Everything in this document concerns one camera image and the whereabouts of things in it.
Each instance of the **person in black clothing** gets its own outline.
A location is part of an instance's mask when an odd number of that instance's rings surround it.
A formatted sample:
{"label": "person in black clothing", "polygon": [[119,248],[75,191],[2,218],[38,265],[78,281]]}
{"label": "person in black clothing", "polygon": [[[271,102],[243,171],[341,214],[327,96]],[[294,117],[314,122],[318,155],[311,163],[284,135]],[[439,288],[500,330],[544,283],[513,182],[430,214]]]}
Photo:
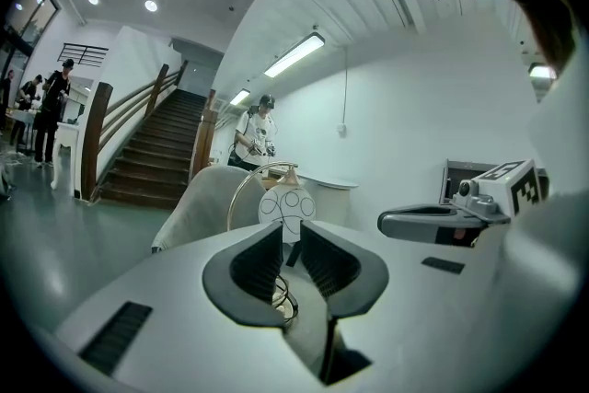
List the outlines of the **person in black clothing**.
{"label": "person in black clothing", "polygon": [[[18,101],[18,109],[19,110],[30,110],[31,102],[33,100],[39,100],[40,97],[37,96],[37,86],[40,84],[40,81],[43,80],[41,75],[37,75],[33,80],[29,80],[27,84],[20,88],[18,91],[18,96],[20,100]],[[15,143],[15,138],[18,136],[18,141],[21,140],[21,131],[24,131],[26,128],[25,123],[22,121],[16,121],[15,125],[12,128],[12,134],[10,134],[10,145]]]}
{"label": "person in black clothing", "polygon": [[0,130],[4,130],[6,125],[6,109],[8,108],[8,98],[10,97],[10,85],[14,76],[15,72],[10,69],[8,76],[2,81],[2,87],[0,87]]}
{"label": "person in black clothing", "polygon": [[57,122],[62,111],[62,106],[70,93],[69,74],[74,69],[74,61],[68,59],[62,66],[63,71],[55,71],[52,76],[43,84],[46,90],[45,98],[40,106],[40,112],[35,117],[37,138],[35,139],[35,162],[37,167],[43,165],[43,141],[47,133],[47,145],[45,146],[45,162],[53,166],[53,140],[57,131]]}

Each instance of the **man in white t-shirt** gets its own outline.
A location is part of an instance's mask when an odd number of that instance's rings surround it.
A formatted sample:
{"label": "man in white t-shirt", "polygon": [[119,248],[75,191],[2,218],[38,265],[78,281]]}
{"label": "man in white t-shirt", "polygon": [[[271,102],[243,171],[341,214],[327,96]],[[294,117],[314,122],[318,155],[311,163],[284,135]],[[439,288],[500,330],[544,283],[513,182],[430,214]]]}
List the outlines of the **man in white t-shirt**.
{"label": "man in white t-shirt", "polygon": [[255,107],[245,111],[236,126],[235,152],[229,157],[229,166],[256,170],[268,164],[276,155],[272,138],[274,123],[270,110],[274,109],[274,97],[264,95],[258,110]]}

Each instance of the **wooden staircase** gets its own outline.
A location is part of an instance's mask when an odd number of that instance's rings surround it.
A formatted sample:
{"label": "wooden staircase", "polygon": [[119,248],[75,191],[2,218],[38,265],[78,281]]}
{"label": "wooden staircase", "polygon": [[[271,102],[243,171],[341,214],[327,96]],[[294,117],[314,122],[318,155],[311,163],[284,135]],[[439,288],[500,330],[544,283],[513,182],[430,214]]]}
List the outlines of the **wooden staircase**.
{"label": "wooden staircase", "polygon": [[175,90],[142,123],[115,159],[100,197],[176,208],[189,183],[192,149],[205,97]]}

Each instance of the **wall outlet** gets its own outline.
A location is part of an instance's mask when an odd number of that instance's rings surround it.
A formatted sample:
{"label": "wall outlet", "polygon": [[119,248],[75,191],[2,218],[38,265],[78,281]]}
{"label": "wall outlet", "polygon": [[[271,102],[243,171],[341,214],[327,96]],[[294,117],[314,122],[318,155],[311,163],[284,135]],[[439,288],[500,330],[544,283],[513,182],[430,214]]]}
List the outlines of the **wall outlet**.
{"label": "wall outlet", "polygon": [[341,138],[343,138],[348,131],[348,127],[346,126],[345,123],[338,124],[336,129],[338,130],[338,134],[340,135]]}

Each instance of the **fluorescent tube light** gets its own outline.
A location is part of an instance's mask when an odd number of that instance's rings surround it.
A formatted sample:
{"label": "fluorescent tube light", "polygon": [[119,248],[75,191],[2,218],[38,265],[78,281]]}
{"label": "fluorescent tube light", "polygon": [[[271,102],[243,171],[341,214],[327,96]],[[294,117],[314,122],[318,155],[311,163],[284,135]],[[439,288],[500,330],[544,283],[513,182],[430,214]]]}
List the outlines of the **fluorescent tube light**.
{"label": "fluorescent tube light", "polygon": [[237,105],[239,102],[241,102],[241,100],[243,100],[245,97],[247,97],[249,95],[249,90],[246,90],[245,88],[241,89],[241,92],[239,92],[236,97],[231,100],[231,105]]}
{"label": "fluorescent tube light", "polygon": [[283,57],[274,63],[264,74],[268,77],[276,77],[279,73],[292,66],[297,61],[300,61],[305,56],[319,49],[325,44],[325,40],[321,35],[312,33],[305,39],[296,44]]}
{"label": "fluorescent tube light", "polygon": [[556,79],[556,72],[547,65],[532,64],[529,73],[530,77],[538,79]]}

